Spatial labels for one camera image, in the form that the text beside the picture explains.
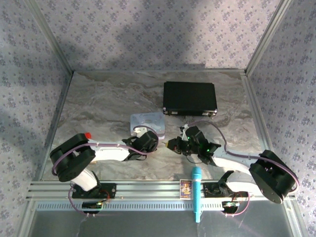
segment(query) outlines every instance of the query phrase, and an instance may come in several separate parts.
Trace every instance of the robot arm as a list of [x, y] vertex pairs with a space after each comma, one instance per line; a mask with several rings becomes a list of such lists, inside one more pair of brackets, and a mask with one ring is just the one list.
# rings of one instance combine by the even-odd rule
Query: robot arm
[[298, 183], [296, 175], [273, 152], [265, 150], [259, 155], [226, 150], [208, 142], [198, 127], [182, 127], [183, 136], [171, 139], [166, 146], [177, 154], [196, 154], [205, 164], [222, 167], [227, 172], [226, 187], [232, 192], [264, 195], [274, 203], [282, 203]]
[[140, 156], [156, 150], [158, 137], [152, 131], [141, 131], [136, 137], [118, 142], [96, 142], [88, 134], [79, 133], [50, 153], [53, 175], [59, 181], [72, 181], [84, 192], [98, 195], [100, 182], [94, 172], [86, 167], [93, 161], [139, 160]]

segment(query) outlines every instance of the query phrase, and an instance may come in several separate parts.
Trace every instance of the wallpaper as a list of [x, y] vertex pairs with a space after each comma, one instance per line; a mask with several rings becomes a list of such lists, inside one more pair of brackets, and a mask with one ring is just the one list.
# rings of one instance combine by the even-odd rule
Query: wallpaper
[[0, 236], [13, 236], [66, 74], [22, 0], [0, 1]]
[[279, 0], [37, 0], [73, 70], [245, 68]]
[[301, 181], [296, 194], [316, 236], [316, 2], [294, 0], [251, 75], [273, 147]]

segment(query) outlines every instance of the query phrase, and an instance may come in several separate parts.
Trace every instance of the gray marble table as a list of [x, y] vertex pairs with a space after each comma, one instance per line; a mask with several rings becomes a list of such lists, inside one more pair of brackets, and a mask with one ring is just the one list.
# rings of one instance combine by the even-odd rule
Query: gray marble table
[[[130, 136], [130, 115], [162, 111], [165, 81], [212, 82], [215, 84], [218, 113], [210, 119], [226, 136], [228, 147], [244, 152], [262, 151], [239, 73], [224, 72], [76, 72], [51, 149], [77, 133], [90, 132], [93, 140], [118, 141]], [[179, 127], [201, 117], [165, 116], [163, 142], [177, 137]], [[209, 141], [223, 144], [210, 125], [197, 124]], [[219, 179], [224, 170], [189, 163], [168, 150], [162, 142], [145, 161], [98, 161], [88, 168], [101, 180], [179, 180], [190, 179], [192, 168], [202, 168], [203, 179]], [[46, 162], [43, 180], [54, 180], [52, 162]]]

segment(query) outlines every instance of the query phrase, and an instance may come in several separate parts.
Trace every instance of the wire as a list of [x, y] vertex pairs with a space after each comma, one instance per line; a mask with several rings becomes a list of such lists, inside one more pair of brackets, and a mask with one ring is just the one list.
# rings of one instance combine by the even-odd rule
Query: wire
[[246, 210], [247, 210], [247, 208], [249, 207], [249, 205], [250, 205], [250, 195], [249, 195], [249, 193], [248, 193], [248, 202], [247, 202], [247, 205], [246, 205], [246, 207], [244, 208], [244, 210], [242, 210], [241, 212], [239, 212], [239, 213], [234, 213], [234, 214], [229, 214], [229, 213], [224, 213], [226, 216], [238, 216], [238, 215], [241, 215], [241, 214], [243, 214]]
[[79, 214], [84, 215], [84, 216], [87, 216], [86, 213], [84, 213], [83, 211], [80, 211], [80, 210], [75, 206], [75, 204], [73, 203], [73, 200], [72, 200], [71, 195], [70, 195], [70, 193], [73, 192], [73, 191], [74, 191], [74, 187], [70, 184], [70, 189], [69, 189], [69, 191], [68, 191], [68, 200], [69, 200], [69, 202], [70, 202], [70, 205], [71, 205], [71, 206], [73, 207], [73, 209], [74, 209], [76, 212], [78, 212]]
[[274, 161], [274, 160], [270, 160], [270, 159], [265, 158], [265, 157], [246, 156], [246, 155], [240, 155], [240, 154], [236, 154], [236, 153], [233, 153], [233, 152], [228, 151], [228, 150], [227, 150], [227, 140], [226, 140], [224, 134], [222, 133], [222, 131], [219, 129], [219, 127], [218, 127], [216, 124], [214, 124], [214, 123], [212, 123], [212, 122], [210, 122], [210, 121], [198, 120], [198, 121], [194, 121], [194, 122], [188, 124], [188, 126], [190, 127], [190, 126], [192, 126], [192, 125], [194, 125], [194, 124], [196, 124], [196, 123], [198, 123], [198, 122], [205, 122], [205, 123], [208, 123], [208, 124], [212, 125], [213, 127], [215, 127], [215, 128], [219, 131], [219, 133], [221, 134], [221, 136], [222, 136], [222, 138], [223, 138], [223, 140], [224, 140], [224, 142], [225, 142], [225, 143], [224, 143], [224, 150], [225, 150], [225, 152], [226, 152], [227, 154], [230, 154], [230, 155], [232, 155], [232, 156], [234, 156], [234, 157], [239, 157], [239, 158], [261, 159], [261, 160], [264, 160], [265, 162], [270, 162], [270, 163], [276, 165], [277, 167], [279, 167], [280, 169], [284, 170], [284, 171], [287, 172], [289, 175], [291, 175], [292, 178], [295, 180], [296, 187], [295, 187], [294, 189], [292, 189], [292, 190], [290, 191], [290, 193], [294, 193], [294, 192], [298, 191], [298, 188], [299, 188], [299, 186], [300, 186], [300, 181], [298, 180], [298, 178], [296, 177], [296, 175], [293, 173], [292, 170], [288, 169], [288, 168], [285, 167], [284, 165], [281, 165], [281, 164], [279, 164], [278, 162], [276, 162], [276, 161]]
[[186, 157], [186, 158], [187, 158], [188, 162], [190, 162], [190, 163], [192, 163], [192, 164], [201, 164], [201, 163], [203, 163], [202, 161], [201, 161], [201, 162], [193, 162], [193, 161], [190, 161], [190, 160], [188, 159], [188, 157]]
[[[137, 127], [145, 127], [147, 129], [150, 129], [156, 136], [157, 136], [157, 143], [153, 149], [152, 152], [154, 152], [158, 146], [158, 143], [159, 143], [159, 138], [158, 138], [158, 135], [157, 133], [150, 127], [148, 126], [144, 126], [144, 125], [140, 125], [140, 126], [136, 126], [134, 128], [137, 128]], [[72, 152], [74, 152], [75, 150], [81, 148], [81, 147], [86, 147], [86, 146], [95, 146], [95, 147], [123, 147], [123, 148], [126, 148], [126, 149], [129, 149], [129, 150], [132, 150], [138, 154], [141, 154], [141, 155], [148, 155], [148, 154], [151, 154], [152, 152], [148, 152], [148, 153], [145, 153], [145, 152], [141, 152], [133, 147], [129, 147], [127, 145], [122, 145], [122, 144], [107, 144], [107, 143], [84, 143], [84, 144], [81, 144], [79, 146], [76, 146], [75, 148], [72, 148], [70, 149], [69, 151], [67, 151], [66, 153], [64, 153], [63, 155], [60, 156], [60, 158], [54, 163], [52, 169], [51, 169], [51, 173], [54, 175], [54, 176], [57, 176], [57, 173], [56, 173], [56, 167], [58, 166], [58, 164], [66, 157], [68, 156], [69, 154], [71, 154]]]
[[242, 198], [241, 193], [240, 193], [240, 192], [237, 192], [237, 193], [234, 194], [232, 201], [234, 201], [235, 198], [237, 198], [237, 195], [238, 195], [238, 194], [240, 195], [240, 198]]
[[146, 159], [147, 159], [147, 156], [145, 156], [145, 158], [143, 158], [143, 159], [137, 158], [136, 160], [138, 160], [138, 161], [144, 161], [144, 160], [146, 160]]
[[[75, 189], [74, 189], [72, 183], [70, 183], [70, 189], [69, 189], [69, 191], [68, 191], [68, 200], [69, 200], [69, 202], [70, 202], [71, 207], [72, 207], [76, 212], [78, 212], [79, 214], [84, 215], [84, 216], [86, 216], [86, 217], [89, 217], [89, 216], [90, 216], [89, 213], [84, 213], [83, 211], [79, 210], [79, 209], [76, 207], [76, 205], [74, 204], [74, 202], [73, 202], [73, 200], [72, 200], [72, 197], [71, 197], [71, 192], [73, 192], [74, 190], [75, 190]], [[100, 202], [102, 203], [102, 202], [105, 202], [105, 201], [107, 201], [107, 200], [110, 201], [110, 195], [109, 195], [108, 191], [106, 191], [106, 190], [101, 190], [101, 191], [102, 191], [102, 192], [106, 192], [106, 193], [108, 194], [108, 197], [107, 197], [106, 200], [102, 200], [102, 201], [100, 201]], [[96, 217], [96, 216], [111, 216], [111, 214], [92, 214], [92, 216], [93, 216], [93, 217]]]
[[159, 144], [159, 137], [158, 137], [158, 134], [156, 133], [155, 130], [153, 130], [151, 127], [148, 127], [148, 126], [146, 126], [146, 125], [138, 125], [138, 126], [134, 127], [133, 130], [136, 129], [136, 128], [138, 128], [138, 127], [144, 127], [144, 128], [146, 128], [146, 129], [149, 129], [151, 132], [153, 132], [153, 133], [156, 135], [156, 137], [157, 137], [157, 143], [156, 143], [155, 147], [153, 148], [153, 152], [154, 152], [154, 151], [157, 149], [158, 144]]
[[207, 193], [212, 194], [212, 195], [219, 195], [222, 194], [222, 191], [220, 190], [213, 190], [212, 192], [210, 190], [208, 190], [207, 188], [204, 189]]

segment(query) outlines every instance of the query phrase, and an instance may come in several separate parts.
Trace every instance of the purple cable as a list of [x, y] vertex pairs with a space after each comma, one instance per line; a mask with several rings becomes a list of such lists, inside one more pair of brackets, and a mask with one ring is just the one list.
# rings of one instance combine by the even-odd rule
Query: purple cable
[[71, 195], [70, 195], [70, 193], [73, 192], [73, 191], [74, 191], [74, 187], [73, 187], [72, 185], [70, 185], [70, 189], [69, 189], [69, 191], [68, 191], [68, 200], [69, 200], [69, 202], [70, 202], [70, 205], [73, 207], [73, 209], [74, 209], [76, 212], [80, 213], [81, 215], [86, 216], [87, 214], [84, 213], [83, 211], [80, 211], [80, 210], [75, 206], [75, 204], [73, 203], [73, 200], [72, 200]]
[[279, 167], [280, 169], [283, 169], [285, 172], [287, 172], [289, 175], [291, 175], [292, 178], [295, 180], [296, 187], [294, 189], [292, 189], [290, 192], [293, 193], [293, 192], [298, 190], [298, 187], [300, 186], [300, 181], [298, 180], [296, 175], [290, 169], [288, 169], [287, 167], [279, 164], [278, 162], [276, 162], [274, 160], [270, 160], [270, 159], [265, 158], [265, 157], [246, 156], [246, 155], [240, 155], [240, 154], [236, 154], [236, 153], [227, 151], [227, 140], [226, 140], [224, 134], [222, 133], [222, 131], [219, 129], [219, 127], [216, 124], [214, 124], [214, 123], [212, 123], [210, 121], [205, 121], [205, 120], [199, 120], [199, 121], [192, 122], [192, 123], [188, 124], [188, 126], [190, 127], [190, 126], [192, 126], [192, 125], [194, 125], [194, 124], [196, 124], [198, 122], [208, 123], [208, 124], [212, 125], [213, 127], [215, 127], [217, 129], [217, 131], [219, 131], [219, 133], [221, 134], [221, 136], [222, 136], [222, 138], [224, 140], [224, 150], [225, 150], [225, 152], [227, 154], [230, 154], [230, 155], [232, 155], [234, 157], [239, 157], [239, 158], [261, 159], [261, 160], [264, 160], [266, 162], [270, 162], [270, 163], [276, 165], [277, 167]]
[[[144, 125], [136, 126], [136, 127], [134, 127], [134, 128], [137, 128], [137, 127], [145, 127], [145, 128], [147, 128], [147, 129], [150, 129], [150, 130], [157, 136], [157, 138], [158, 138], [157, 133], [156, 133], [152, 128], [150, 128], [150, 127], [148, 127], [148, 126], [144, 126]], [[152, 153], [152, 152], [148, 152], [148, 153], [141, 152], [141, 151], [139, 151], [139, 150], [137, 150], [137, 149], [135, 149], [135, 148], [132, 148], [132, 147], [129, 147], [129, 146], [126, 146], [126, 145], [121, 145], [121, 144], [84, 143], [84, 144], [81, 144], [81, 145], [79, 145], [79, 146], [76, 146], [75, 148], [72, 148], [71, 150], [69, 150], [69, 151], [67, 151], [66, 153], [64, 153], [64, 154], [54, 163], [54, 165], [53, 165], [53, 167], [52, 167], [52, 169], [51, 169], [51, 173], [52, 173], [54, 176], [57, 176], [57, 173], [56, 173], [56, 167], [57, 167], [57, 165], [58, 165], [66, 156], [68, 156], [69, 154], [71, 154], [71, 153], [74, 152], [75, 150], [77, 150], [77, 149], [79, 149], [79, 148], [81, 148], [81, 147], [86, 147], [86, 146], [95, 146], [95, 147], [98, 147], [98, 146], [99, 146], [99, 147], [123, 147], [123, 148], [132, 150], [132, 151], [134, 151], [134, 152], [136, 152], [136, 153], [139, 153], [139, 154], [141, 154], [141, 155], [144, 155], [144, 156], [146, 156], [146, 155]], [[157, 146], [158, 146], [158, 141], [157, 141], [157, 144], [156, 144], [155, 148], [153, 149], [153, 151], [156, 150]]]

